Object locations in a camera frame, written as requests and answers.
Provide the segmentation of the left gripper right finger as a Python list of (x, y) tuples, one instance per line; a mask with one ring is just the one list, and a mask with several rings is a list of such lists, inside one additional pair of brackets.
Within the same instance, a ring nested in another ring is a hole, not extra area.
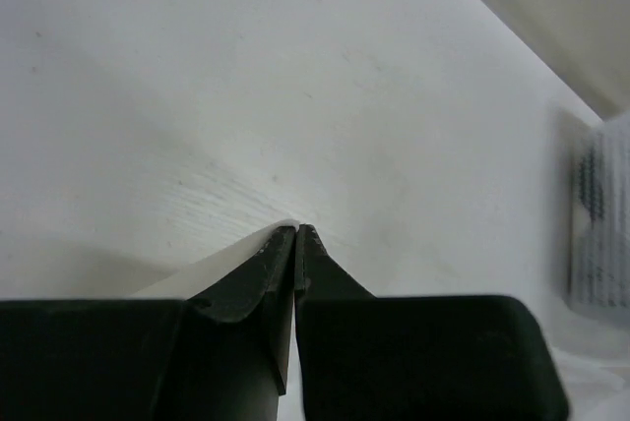
[(295, 330), (309, 420), (566, 420), (541, 328), (506, 295), (377, 297), (295, 242)]

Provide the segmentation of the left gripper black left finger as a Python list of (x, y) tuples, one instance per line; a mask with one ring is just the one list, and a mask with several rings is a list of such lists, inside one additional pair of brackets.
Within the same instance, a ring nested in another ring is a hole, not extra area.
[(296, 231), (174, 299), (1, 305), (5, 420), (273, 420), (286, 392)]

